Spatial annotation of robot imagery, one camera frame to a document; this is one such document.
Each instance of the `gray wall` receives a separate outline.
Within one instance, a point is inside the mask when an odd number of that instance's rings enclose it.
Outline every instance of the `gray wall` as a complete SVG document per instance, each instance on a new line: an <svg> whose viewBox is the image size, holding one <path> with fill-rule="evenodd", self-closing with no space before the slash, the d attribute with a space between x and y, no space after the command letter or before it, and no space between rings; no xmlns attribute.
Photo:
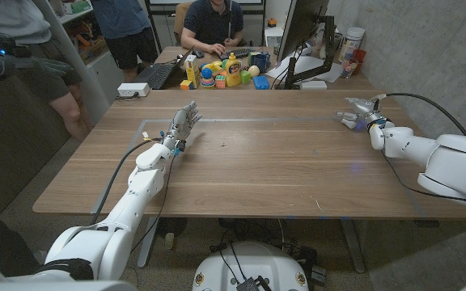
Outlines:
<svg viewBox="0 0 466 291"><path fill-rule="evenodd" d="M466 1L330 0L328 14L343 34L366 29L362 72L374 87L424 95L466 129ZM428 137L458 133L429 104L406 98L397 101Z"/></svg>
<svg viewBox="0 0 466 291"><path fill-rule="evenodd" d="M466 1L330 0L327 13L343 34L366 29L362 72L374 87L429 97L466 128ZM459 133L429 104L397 101L426 136ZM466 221L432 229L412 221L357 226L375 291L466 286Z"/></svg>

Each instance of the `white container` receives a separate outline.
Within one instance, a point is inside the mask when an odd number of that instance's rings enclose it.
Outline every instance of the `white container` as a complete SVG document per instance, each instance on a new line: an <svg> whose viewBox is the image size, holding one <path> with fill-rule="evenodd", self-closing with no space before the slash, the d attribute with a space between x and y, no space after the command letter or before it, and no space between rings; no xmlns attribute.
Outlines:
<svg viewBox="0 0 466 291"><path fill-rule="evenodd" d="M350 59L355 49L361 46L362 38L364 37L365 30L360 27L350 27L346 32L345 41L339 53L339 62L343 62L346 58Z"/></svg>

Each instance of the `paper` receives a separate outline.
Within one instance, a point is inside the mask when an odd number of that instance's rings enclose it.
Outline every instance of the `paper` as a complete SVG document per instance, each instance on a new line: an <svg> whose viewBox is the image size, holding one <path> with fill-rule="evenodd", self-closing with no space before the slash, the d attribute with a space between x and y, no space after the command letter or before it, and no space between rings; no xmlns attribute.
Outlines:
<svg viewBox="0 0 466 291"><path fill-rule="evenodd" d="M284 70L287 70L287 67L289 66L289 60L290 57L286 57L282 63L280 64L279 67L274 68L270 70L269 72L265 73L266 75L276 78L279 74L282 74ZM309 56L301 56L298 61L296 62L296 66L294 68L294 73L299 74L302 73L306 70L314 69L319 67L320 65L323 65L323 60L320 60L319 58L316 57L309 57ZM341 74L343 68L341 65L338 64L332 64L332 68L330 69L329 72L314 76L313 78L318 78L321 80L325 80L326 82L335 82L339 75ZM283 73L278 80L281 80L283 76L286 74Z"/></svg>

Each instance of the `yellow bottle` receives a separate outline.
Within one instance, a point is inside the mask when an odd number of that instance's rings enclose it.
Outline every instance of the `yellow bottle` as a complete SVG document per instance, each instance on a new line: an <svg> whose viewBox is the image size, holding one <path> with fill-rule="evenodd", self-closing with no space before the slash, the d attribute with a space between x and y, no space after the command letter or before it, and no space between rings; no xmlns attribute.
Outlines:
<svg viewBox="0 0 466 291"><path fill-rule="evenodd" d="M240 84L240 66L242 63L236 59L235 54L231 53L226 62L226 85L237 86Z"/></svg>

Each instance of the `desk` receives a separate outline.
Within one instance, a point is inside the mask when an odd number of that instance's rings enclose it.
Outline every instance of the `desk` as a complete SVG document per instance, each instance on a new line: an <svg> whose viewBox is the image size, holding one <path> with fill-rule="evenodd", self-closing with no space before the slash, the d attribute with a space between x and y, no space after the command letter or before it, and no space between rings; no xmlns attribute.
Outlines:
<svg viewBox="0 0 466 291"><path fill-rule="evenodd" d="M241 49L241 48L227 48L228 50L235 50L235 49ZM271 66L269 67L268 71L274 68L276 65L276 58L277 56L273 53L274 48L273 47L256 47L254 48L255 50L260 50L261 52L269 52L271 53ZM159 57L156 59L155 62L157 63L165 63L171 60L174 60L178 54L185 54L188 50L186 48L182 47L166 47ZM205 53L205 56L203 58L197 59L197 64L208 64L211 63L212 61L217 61L219 60L218 57L215 54L210 54L210 53ZM242 61L242 65L246 66L248 65L248 58L244 57L240 59ZM269 80L269 84L272 84L274 81L274 78L266 76L267 79ZM165 89L174 89L174 90L179 90L180 86L179 84L185 80L184 77L184 69L181 69L177 71L170 80L167 81L167 84L165 85ZM373 86L368 82L368 80L362 75L362 74L357 74L352 76L351 78L345 79L345 78L338 78L335 82L327 82L327 86L329 90L373 90ZM227 87L227 90L245 90L245 89L255 89L255 85L251 81L250 83L247 84L240 84L238 86L233 86L233 87Z"/></svg>
<svg viewBox="0 0 466 291"><path fill-rule="evenodd" d="M89 214L127 149L140 132L166 131L175 112L196 100L204 116L186 151L174 160L163 217L340 218L356 272L365 272L350 220L465 219L466 206L401 187L364 129L347 129L334 111L350 111L343 98L370 98L382 91L151 91L143 99L116 101L33 205L38 213ZM416 125L392 99L383 113L396 124ZM141 150L124 163L102 213L127 188ZM408 185L421 170L394 161ZM155 216L164 189L145 214ZM150 227L154 219L148 221ZM155 232L138 257L145 267Z"/></svg>

